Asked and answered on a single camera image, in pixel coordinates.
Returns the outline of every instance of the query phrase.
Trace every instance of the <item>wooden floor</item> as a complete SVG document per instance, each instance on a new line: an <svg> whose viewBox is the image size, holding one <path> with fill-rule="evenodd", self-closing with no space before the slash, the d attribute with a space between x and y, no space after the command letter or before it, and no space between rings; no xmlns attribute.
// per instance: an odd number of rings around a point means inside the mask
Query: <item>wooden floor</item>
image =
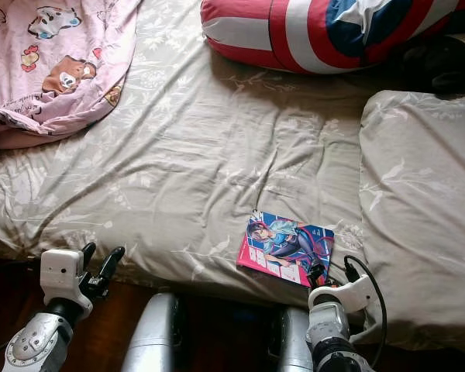
<svg viewBox="0 0 465 372"><path fill-rule="evenodd" d="M95 303L90 317L77 325L63 372L118 372L139 316L154 294L149 288L111 283L106 301ZM0 269L0 344L9 340L43 307L37 275L19 265ZM188 357L177 371L233 372L272 370L270 309L211 298L183 297L188 310ZM375 347L360 347L372 358ZM3 352L0 352L0 370ZM412 353L387 347L379 371L465 371L465 355L453 350Z"/></svg>

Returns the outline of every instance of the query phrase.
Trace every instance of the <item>comic book cover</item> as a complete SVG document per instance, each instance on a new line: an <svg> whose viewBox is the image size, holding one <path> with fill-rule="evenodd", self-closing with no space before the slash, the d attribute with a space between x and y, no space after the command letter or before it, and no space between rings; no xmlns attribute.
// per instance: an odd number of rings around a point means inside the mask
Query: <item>comic book cover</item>
<svg viewBox="0 0 465 372"><path fill-rule="evenodd" d="M319 263L324 271L317 285L323 285L333 241L332 230L254 211L236 263L306 287L310 287L307 278L310 267Z"/></svg>

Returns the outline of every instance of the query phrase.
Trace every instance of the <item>cartoon bear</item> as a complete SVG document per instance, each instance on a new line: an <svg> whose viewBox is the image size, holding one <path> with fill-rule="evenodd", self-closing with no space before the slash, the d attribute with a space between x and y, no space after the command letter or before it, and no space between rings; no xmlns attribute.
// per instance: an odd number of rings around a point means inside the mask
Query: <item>cartoon bear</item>
<svg viewBox="0 0 465 372"><path fill-rule="evenodd" d="M55 95L65 95L76 90L81 80L96 76L96 67L91 62L65 56L45 77L41 88L44 92L54 91Z"/></svg>
<svg viewBox="0 0 465 372"><path fill-rule="evenodd" d="M51 39L61 29L76 27L81 24L81 19L71 9L54 8L53 6L42 6L36 10L36 18L29 24L28 32L37 39Z"/></svg>

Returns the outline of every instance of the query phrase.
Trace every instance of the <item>black hair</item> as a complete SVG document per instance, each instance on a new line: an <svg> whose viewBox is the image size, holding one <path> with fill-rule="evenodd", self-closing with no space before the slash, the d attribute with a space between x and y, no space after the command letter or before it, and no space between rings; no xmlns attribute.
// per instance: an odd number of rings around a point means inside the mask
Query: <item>black hair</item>
<svg viewBox="0 0 465 372"><path fill-rule="evenodd" d="M248 236L252 236L252 234L258 230L268 230L269 228L263 223L263 222L260 222L260 221L255 221L255 222L251 222L248 227L246 228L246 233L248 234Z"/></svg>

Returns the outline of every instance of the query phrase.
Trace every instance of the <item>metal cylinder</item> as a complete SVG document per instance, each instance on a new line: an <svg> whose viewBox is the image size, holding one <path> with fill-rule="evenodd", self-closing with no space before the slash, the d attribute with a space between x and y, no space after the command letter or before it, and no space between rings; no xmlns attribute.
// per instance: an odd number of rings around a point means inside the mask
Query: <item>metal cylinder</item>
<svg viewBox="0 0 465 372"><path fill-rule="evenodd" d="M313 370L312 355L305 341L308 313L286 308L281 318L281 355L277 372L308 372Z"/></svg>
<svg viewBox="0 0 465 372"><path fill-rule="evenodd" d="M178 301L171 293L155 294L148 301L129 344L122 372L173 372L177 311Z"/></svg>

